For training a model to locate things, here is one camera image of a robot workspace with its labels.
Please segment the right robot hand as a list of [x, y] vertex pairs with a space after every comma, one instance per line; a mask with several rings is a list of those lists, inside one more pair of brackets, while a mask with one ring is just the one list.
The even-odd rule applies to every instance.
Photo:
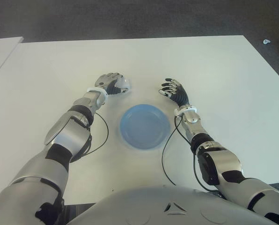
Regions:
[[166, 78], [159, 93], [175, 102], [179, 107], [189, 105], [188, 95], [182, 84], [175, 79]]

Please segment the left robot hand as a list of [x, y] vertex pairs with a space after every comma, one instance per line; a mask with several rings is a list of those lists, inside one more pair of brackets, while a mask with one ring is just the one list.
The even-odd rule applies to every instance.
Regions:
[[103, 74], [97, 79], [95, 86], [105, 89], [108, 95], [126, 93], [131, 88], [129, 81], [120, 73]]

